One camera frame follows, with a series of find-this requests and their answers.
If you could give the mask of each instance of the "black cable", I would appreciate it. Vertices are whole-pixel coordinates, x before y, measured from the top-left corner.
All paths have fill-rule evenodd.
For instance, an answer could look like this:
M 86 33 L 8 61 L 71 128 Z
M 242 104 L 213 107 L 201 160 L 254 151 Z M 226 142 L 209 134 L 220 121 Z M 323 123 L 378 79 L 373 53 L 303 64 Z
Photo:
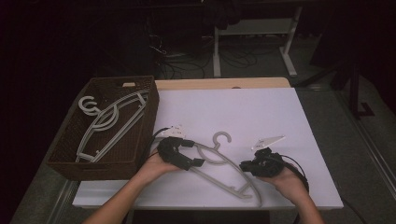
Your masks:
M 248 51 L 244 51 L 244 50 L 242 50 L 242 49 L 246 49 L 248 46 L 247 45 L 245 45 L 244 44 L 244 41 L 237 41 L 237 46 L 242 46 L 242 48 L 238 48 L 238 47 L 235 47 L 235 46 L 230 46 L 230 45 L 227 45 L 227 44 L 225 44 L 225 45 L 223 45 L 223 46 L 220 46 L 221 48 L 224 48 L 224 47 L 226 47 L 226 48 L 232 48 L 232 49 L 238 49 L 239 51 L 241 51 L 241 52 L 243 52 L 245 55 L 244 56 L 242 56 L 242 57 L 247 57 L 248 55 L 252 55 L 252 52 L 257 48 L 257 47 L 253 47 L 252 49 L 250 49 L 250 50 L 248 50 Z
M 205 78 L 205 67 L 207 67 L 207 65 L 210 62 L 211 57 L 207 57 L 207 60 L 205 61 L 204 65 L 200 65 L 198 63 L 191 63 L 194 60 L 197 60 L 197 58 L 193 58 L 193 60 L 187 60 L 187 61 L 175 61 L 175 62 L 169 62 L 169 60 L 166 60 L 163 62 L 163 64 L 166 64 L 168 66 L 170 66 L 172 68 L 172 70 L 174 71 L 174 73 L 176 72 L 175 69 L 178 70 L 182 70 L 182 71 L 195 71 L 195 70 L 201 70 L 202 71 L 202 78 Z M 185 67 L 181 67 L 181 66 L 176 66 L 175 64 L 187 64 L 187 65 L 192 65 L 194 66 L 193 68 L 185 68 Z
M 307 180 L 306 177 L 305 177 L 305 174 L 302 175 L 302 174 L 297 170 L 297 168 L 295 168 L 293 165 L 291 165 L 290 163 L 287 163 L 287 162 L 285 162 L 285 161 L 279 161 L 279 160 L 274 159 L 274 158 L 272 158 L 272 157 L 265 157 L 265 159 L 270 160 L 270 161 L 279 162 L 279 163 L 283 164 L 284 166 L 286 166 L 287 168 L 289 168 L 292 172 L 294 172 L 294 173 L 297 175 L 297 177 L 300 178 L 300 180 L 303 182 L 303 184 L 304 184 L 304 186 L 305 186 L 306 191 L 309 192 L 309 184 L 308 184 L 308 180 Z M 302 169 L 302 167 L 300 166 L 300 164 L 299 164 L 297 161 L 295 161 L 295 162 L 296 162 L 297 165 L 300 167 L 300 169 L 302 170 L 302 172 L 304 172 L 303 169 Z M 294 221 L 293 221 L 293 224 L 297 224 L 297 223 L 299 223 L 299 222 L 300 222 L 300 214 L 297 214 L 296 218 L 295 218 Z
M 232 67 L 236 67 L 236 68 L 248 68 L 248 67 L 250 67 L 251 65 L 253 65 L 253 64 L 246 64 L 246 63 L 238 62 L 237 60 L 234 60 L 234 59 L 229 58 L 229 57 L 226 56 L 224 53 L 219 53 L 219 56 L 220 56 L 220 58 L 221 58 L 225 63 L 227 63 L 228 65 L 230 65 L 230 66 L 232 66 Z
M 165 57 L 165 60 L 169 63 L 173 63 L 173 62 L 190 63 L 190 62 L 194 62 L 195 60 L 197 60 L 197 57 L 195 54 L 187 53 L 185 55 L 180 55 L 180 56 L 176 56 L 176 57 Z
M 163 65 L 163 68 L 162 68 L 162 65 L 163 65 L 163 64 L 160 63 L 161 74 L 163 74 L 163 78 L 164 78 L 164 79 L 168 79 L 168 75 L 167 75 L 167 71 L 166 71 L 166 66 Z
M 243 50 L 241 50 L 241 49 L 239 49 L 239 48 L 237 48 L 237 47 L 235 47 L 235 46 L 224 46 L 224 47 L 222 47 L 221 49 L 226 49 L 226 50 L 228 50 L 228 51 L 235 57 L 235 59 L 246 58 L 247 56 L 250 55 L 249 52 L 244 52 Z
M 155 140 L 155 137 L 156 137 L 160 132 L 163 132 L 163 131 L 168 130 L 168 129 L 169 129 L 169 128 L 162 128 L 162 129 L 158 130 L 154 135 L 152 135 L 152 137 L 151 137 L 151 139 L 150 139 L 148 145 L 147 145 L 146 148 L 145 148 L 145 152 L 150 150 L 151 145 L 152 145 L 152 143 L 153 143 L 154 140 Z
M 246 44 L 244 44 L 244 41 L 241 41 L 240 46 L 242 46 L 242 48 L 239 49 L 239 51 L 242 51 L 243 53 L 245 53 L 245 56 L 248 56 L 248 55 L 251 55 L 251 56 L 255 56 L 255 55 L 265 55 L 265 54 L 267 54 L 267 53 L 271 53 L 271 52 L 274 52 L 275 50 L 277 50 L 277 48 L 275 48 L 275 49 L 271 49 L 271 50 L 269 50 L 269 51 L 266 51 L 266 52 L 264 52 L 264 53 L 254 53 L 254 51 L 256 51 L 259 47 L 262 46 L 262 41 L 260 41 L 258 44 L 256 44 L 256 45 L 253 46 L 253 47 L 251 47 L 251 46 L 249 46 L 249 45 L 246 45 Z
M 346 205 L 350 208 L 350 209 L 352 209 L 352 211 L 356 214 L 356 216 L 358 216 L 358 218 L 361 220 L 361 222 L 363 223 L 363 224 L 368 224 L 368 222 L 364 219 L 364 217 L 361 215 L 361 213 L 358 211 L 358 210 L 356 210 L 356 208 L 350 203 L 350 202 L 348 202 L 345 198 L 343 198 L 341 195 L 340 195 L 340 198 L 341 198 L 341 201 L 343 201 L 343 203 L 346 203 Z
M 148 161 L 152 156 L 154 156 L 155 154 L 158 154 L 158 151 L 156 151 L 156 152 L 154 152 L 153 154 L 149 155 L 148 158 L 147 158 L 147 161 Z
M 288 158 L 289 160 L 294 161 L 294 162 L 298 165 L 298 167 L 300 167 L 301 172 L 303 172 L 303 176 L 305 176 L 305 178 L 306 178 L 306 175 L 305 175 L 305 172 L 304 172 L 304 170 L 303 170 L 303 167 L 301 167 L 301 165 L 300 165 L 297 161 L 295 161 L 293 158 L 288 157 L 288 156 L 285 156 L 285 155 L 280 155 L 280 156 L 281 156 L 281 157 Z
M 165 67 L 168 66 L 168 67 L 170 67 L 172 69 L 172 76 L 170 76 L 169 79 L 174 79 L 176 73 L 180 74 L 180 78 L 183 78 L 183 75 L 181 74 L 181 72 L 176 71 L 175 67 L 173 65 L 171 65 L 169 63 L 163 63 L 163 64 L 164 64 Z
M 278 50 L 278 48 L 275 48 L 275 49 L 269 49 L 268 51 L 265 51 L 265 52 L 263 52 L 263 53 L 251 53 L 252 55 L 256 55 L 256 56 L 259 56 L 259 55 L 266 55 L 266 54 L 270 54 L 270 53 L 272 53 L 272 52 L 274 52 L 274 51 L 277 51 Z
M 257 64 L 257 61 L 258 61 L 257 57 L 254 56 L 254 55 L 249 55 L 248 54 L 246 56 L 239 56 L 239 55 L 235 56 L 236 53 L 233 54 L 232 52 L 230 52 L 230 54 L 233 55 L 233 57 L 236 59 L 236 60 L 233 60 L 236 63 L 238 63 L 237 60 L 239 60 L 239 61 L 240 60 L 245 60 L 245 63 L 242 63 L 242 62 L 239 62 L 239 63 L 245 64 L 247 67 Z
M 172 76 L 170 76 L 169 79 L 173 79 L 175 76 L 175 73 L 176 73 L 175 68 L 172 65 L 167 64 L 167 63 L 161 63 L 161 64 L 163 65 L 163 68 L 164 68 L 164 73 L 163 73 L 164 78 L 168 79 L 168 75 L 167 75 L 168 71 L 166 69 L 166 66 L 169 66 L 172 69 Z

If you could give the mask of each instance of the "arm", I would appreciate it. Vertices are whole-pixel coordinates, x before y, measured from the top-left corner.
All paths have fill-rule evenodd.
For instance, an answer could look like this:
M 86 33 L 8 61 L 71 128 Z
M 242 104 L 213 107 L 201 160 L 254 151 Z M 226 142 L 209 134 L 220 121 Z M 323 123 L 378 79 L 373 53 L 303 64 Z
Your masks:
M 83 223 L 121 223 L 145 186 L 161 175 L 175 170 L 178 168 L 164 162 L 158 153 L 152 154 L 124 187 Z
M 282 172 L 272 178 L 258 177 L 260 180 L 268 182 L 276 187 L 276 189 L 297 207 L 301 221 L 304 224 L 324 224 L 324 221 L 306 191 L 303 182 L 288 168 L 284 168 Z

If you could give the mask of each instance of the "metal stand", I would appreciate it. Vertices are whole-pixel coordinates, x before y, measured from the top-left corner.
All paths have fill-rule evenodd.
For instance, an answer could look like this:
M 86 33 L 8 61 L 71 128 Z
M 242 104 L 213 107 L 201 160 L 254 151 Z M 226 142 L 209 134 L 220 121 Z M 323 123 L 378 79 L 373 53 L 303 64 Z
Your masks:
M 302 7 L 297 7 L 292 19 L 265 19 L 265 20 L 245 20 L 238 24 L 229 26 L 227 30 L 218 30 L 215 27 L 215 45 L 213 53 L 213 76 L 221 77 L 219 61 L 219 36 L 220 35 L 262 35 L 262 34 L 285 34 L 286 43 L 280 47 L 280 54 L 285 62 L 286 68 L 291 77 L 297 76 L 297 72 L 289 56 L 291 41 L 298 25 L 298 20 L 302 12 Z
M 359 111 L 359 67 L 356 62 L 350 59 L 341 60 L 332 66 L 326 68 L 322 72 L 310 77 L 309 79 L 293 85 L 294 88 L 306 87 L 315 81 L 326 77 L 331 72 L 336 71 L 336 75 L 332 80 L 331 86 L 334 90 L 342 90 L 350 80 L 349 89 L 349 109 L 356 119 L 362 116 L 373 116 L 374 112 L 367 103 L 361 103 L 363 111 Z

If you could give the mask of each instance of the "desk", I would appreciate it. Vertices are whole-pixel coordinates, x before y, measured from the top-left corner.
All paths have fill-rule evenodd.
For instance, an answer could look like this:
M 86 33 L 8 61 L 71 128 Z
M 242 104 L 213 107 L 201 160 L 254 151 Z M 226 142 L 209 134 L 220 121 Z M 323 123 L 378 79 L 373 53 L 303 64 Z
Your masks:
M 188 133 L 188 139 L 207 146 L 213 145 L 211 141 L 215 132 L 226 131 L 233 140 L 227 143 L 222 139 L 220 143 L 224 148 L 220 147 L 219 151 L 237 164 L 253 159 L 253 153 L 249 148 L 259 138 L 284 134 L 286 140 L 273 146 L 272 150 L 294 158 L 303 166 L 310 182 L 311 196 L 318 208 L 343 207 L 295 90 L 290 88 L 286 79 L 226 80 L 158 81 L 161 100 L 154 130 L 182 124 Z M 216 85 L 213 85 L 220 81 L 228 82 L 220 86 L 222 90 L 216 89 Z M 196 82 L 202 82 L 201 88 L 206 90 L 197 90 L 200 89 L 199 85 L 189 86 Z M 279 88 L 265 88 L 275 87 L 274 83 L 278 83 Z M 177 85 L 178 90 L 170 91 L 170 84 Z M 229 90 L 227 86 L 244 89 Z M 191 158 L 199 157 L 195 150 L 182 150 L 182 153 Z M 227 185 L 239 188 L 244 184 L 240 181 L 239 175 L 232 173 L 227 167 L 204 165 L 201 171 L 226 182 Z M 166 174 L 148 186 L 136 200 L 134 208 L 271 210 L 293 207 L 272 186 L 263 184 L 251 175 L 249 178 L 260 192 L 260 206 L 257 205 L 258 199 L 255 197 L 241 200 L 196 174 L 176 172 Z M 82 181 L 73 205 L 86 208 L 100 206 L 125 182 Z

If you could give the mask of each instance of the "wicker basket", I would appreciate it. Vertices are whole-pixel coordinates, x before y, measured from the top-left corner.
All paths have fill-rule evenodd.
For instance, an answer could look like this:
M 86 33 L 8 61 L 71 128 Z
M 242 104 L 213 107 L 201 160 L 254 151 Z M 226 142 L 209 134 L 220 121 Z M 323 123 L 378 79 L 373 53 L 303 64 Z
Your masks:
M 153 133 L 160 97 L 153 77 L 105 77 L 93 78 L 82 96 L 93 96 L 100 110 L 108 108 L 120 98 L 136 91 L 148 91 L 144 115 L 138 122 L 97 162 L 80 159 L 76 162 L 78 146 L 83 135 L 96 116 L 88 116 L 76 106 L 47 161 L 47 165 L 70 180 L 114 180 L 131 178 L 148 156 L 145 151 Z M 138 110 L 139 102 L 121 108 L 117 122 L 110 129 L 94 133 L 83 152 L 95 155 L 119 132 L 125 122 Z

